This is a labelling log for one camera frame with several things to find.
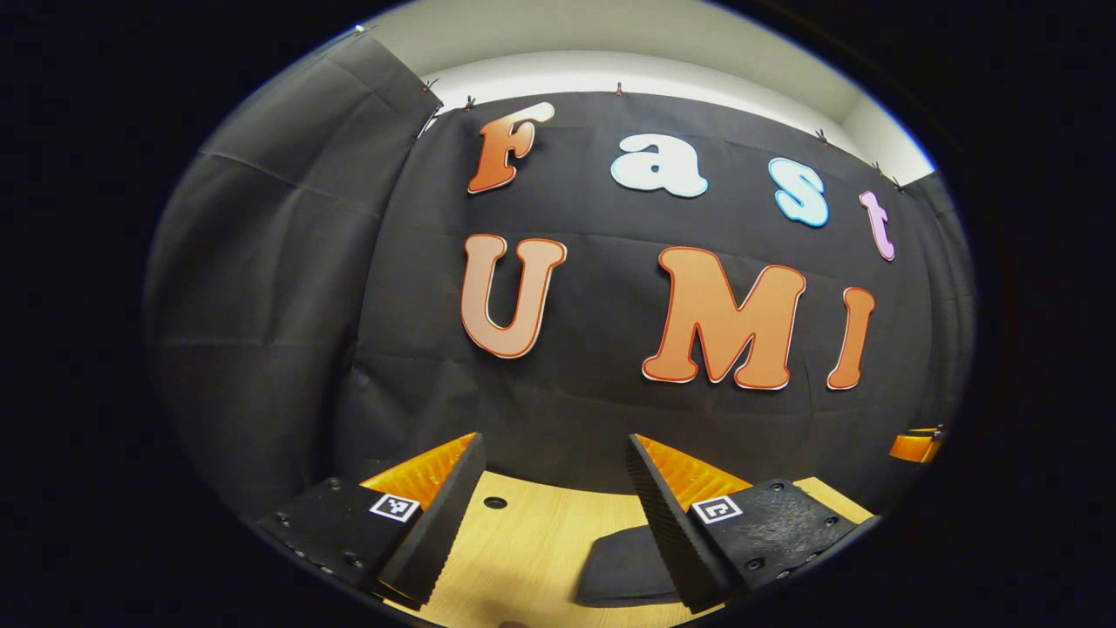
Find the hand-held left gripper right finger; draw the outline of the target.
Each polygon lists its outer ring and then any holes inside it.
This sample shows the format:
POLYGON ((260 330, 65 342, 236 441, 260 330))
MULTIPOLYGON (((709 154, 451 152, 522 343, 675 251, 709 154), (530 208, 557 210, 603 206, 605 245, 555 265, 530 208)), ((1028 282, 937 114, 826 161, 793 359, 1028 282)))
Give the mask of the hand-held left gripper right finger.
POLYGON ((627 439, 627 473, 690 611, 782 588, 877 523, 834 509, 796 482, 742 481, 641 434, 627 439))

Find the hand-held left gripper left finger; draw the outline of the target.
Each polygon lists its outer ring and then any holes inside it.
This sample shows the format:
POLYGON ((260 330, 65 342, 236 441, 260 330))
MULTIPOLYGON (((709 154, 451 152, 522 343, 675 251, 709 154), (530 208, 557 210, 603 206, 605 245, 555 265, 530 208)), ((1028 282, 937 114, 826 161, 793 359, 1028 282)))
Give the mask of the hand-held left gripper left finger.
POLYGON ((330 477, 256 526, 304 563, 363 595, 429 603, 485 472, 481 433, 360 480, 330 477))

